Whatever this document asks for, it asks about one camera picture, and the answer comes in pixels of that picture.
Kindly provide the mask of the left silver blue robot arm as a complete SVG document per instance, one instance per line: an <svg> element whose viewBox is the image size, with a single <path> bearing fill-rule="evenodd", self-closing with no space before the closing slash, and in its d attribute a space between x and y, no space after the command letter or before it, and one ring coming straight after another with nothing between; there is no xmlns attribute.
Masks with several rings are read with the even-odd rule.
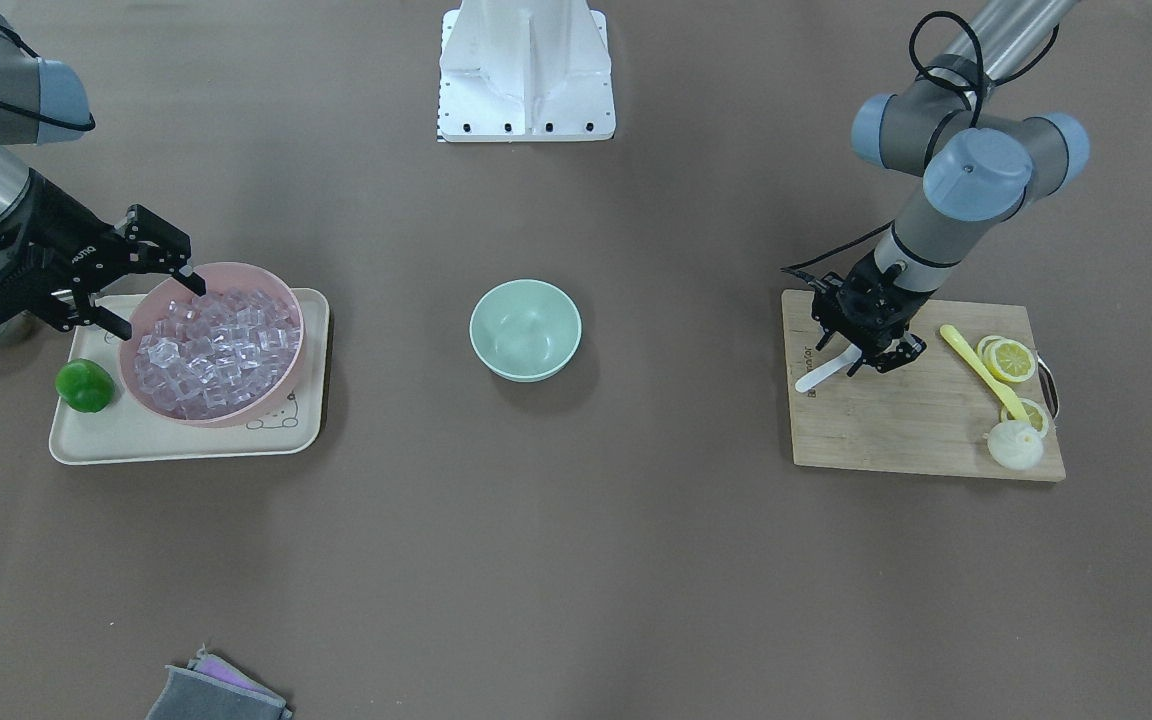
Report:
<svg viewBox="0 0 1152 720"><path fill-rule="evenodd" d="M973 247L1085 169L1091 137L1079 120L984 109L998 88L1046 55L1071 9L1070 1L990 1L973 20L945 12L960 28L955 41L931 61L911 55L908 90L876 94L858 109L855 154L920 185L846 275L788 270L812 287L823 341L849 342L851 372L867 365L886 373L918 359L925 342L914 334L914 316Z"/></svg>

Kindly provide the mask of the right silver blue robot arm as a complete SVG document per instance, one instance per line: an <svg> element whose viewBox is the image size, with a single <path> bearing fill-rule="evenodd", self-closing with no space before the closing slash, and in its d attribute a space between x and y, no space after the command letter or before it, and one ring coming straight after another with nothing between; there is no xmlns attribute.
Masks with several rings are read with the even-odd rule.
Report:
<svg viewBox="0 0 1152 720"><path fill-rule="evenodd" d="M36 53L0 14L0 338L32 316L60 332L96 325L128 340L131 324L96 301L127 275L207 290L185 232L141 205L106 223L14 154L26 143L78 141L94 126L78 74Z"/></svg>

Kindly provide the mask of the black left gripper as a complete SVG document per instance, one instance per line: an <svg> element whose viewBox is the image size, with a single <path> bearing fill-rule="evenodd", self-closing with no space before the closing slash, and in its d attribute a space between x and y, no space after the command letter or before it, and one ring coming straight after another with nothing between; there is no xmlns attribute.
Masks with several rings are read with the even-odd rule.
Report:
<svg viewBox="0 0 1152 720"><path fill-rule="evenodd" d="M819 365L838 357L850 344L861 357L850 366L850 377L861 366L879 374L905 366L925 351L927 343L911 333L914 316L937 291L937 266L914 256L878 259L870 252L842 278L836 273L810 278L814 291L812 319L820 328Z"/></svg>

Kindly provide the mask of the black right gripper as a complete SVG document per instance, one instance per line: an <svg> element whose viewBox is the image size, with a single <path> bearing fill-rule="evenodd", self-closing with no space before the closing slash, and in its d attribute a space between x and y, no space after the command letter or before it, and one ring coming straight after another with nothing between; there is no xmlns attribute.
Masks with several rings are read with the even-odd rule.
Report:
<svg viewBox="0 0 1152 720"><path fill-rule="evenodd" d="M0 223L0 325L26 313L61 333L96 325L131 340L131 323L97 304L97 291L127 274L162 274L205 296L192 255L188 234L146 206L129 206L120 232L31 170Z"/></svg>

